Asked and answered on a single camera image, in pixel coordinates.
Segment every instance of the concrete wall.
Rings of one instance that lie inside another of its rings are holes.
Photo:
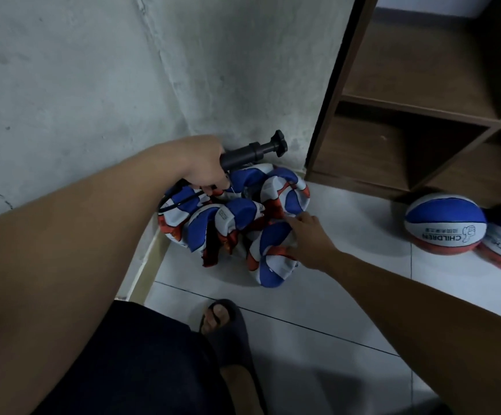
[[[237,148],[281,129],[302,169],[354,0],[140,1],[191,132]]]
[[[491,0],[379,0],[378,7],[445,16],[479,16]]]
[[[0,0],[0,213],[188,133],[136,0]]]

